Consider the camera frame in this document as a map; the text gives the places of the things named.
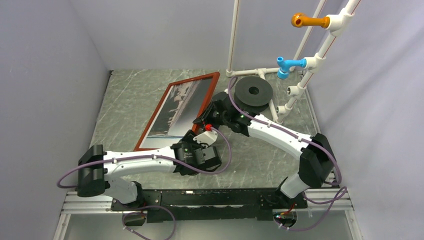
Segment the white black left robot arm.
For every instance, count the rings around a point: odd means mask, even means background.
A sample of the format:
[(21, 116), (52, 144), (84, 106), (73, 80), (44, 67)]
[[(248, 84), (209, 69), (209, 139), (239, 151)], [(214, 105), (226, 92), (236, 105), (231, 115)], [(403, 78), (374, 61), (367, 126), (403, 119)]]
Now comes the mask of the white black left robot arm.
[(182, 176), (212, 173), (221, 166), (215, 129), (196, 135), (189, 130), (172, 146), (148, 151), (105, 151), (92, 146), (78, 162), (77, 195), (82, 198), (106, 195), (131, 210), (145, 203), (142, 185), (123, 178), (144, 173), (177, 173)]

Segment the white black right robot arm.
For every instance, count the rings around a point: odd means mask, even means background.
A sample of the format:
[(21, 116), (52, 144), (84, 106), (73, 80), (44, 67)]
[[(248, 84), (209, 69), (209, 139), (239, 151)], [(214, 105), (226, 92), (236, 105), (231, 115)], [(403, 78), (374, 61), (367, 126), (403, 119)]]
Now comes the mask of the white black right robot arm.
[(226, 126), (235, 133), (265, 141), (297, 159), (298, 172), (283, 180), (275, 194), (276, 203), (282, 208), (289, 207), (305, 190), (327, 184), (334, 168), (335, 157), (324, 135), (311, 136), (278, 125), (257, 107), (237, 104), (224, 91), (213, 96), (193, 123), (203, 128)]

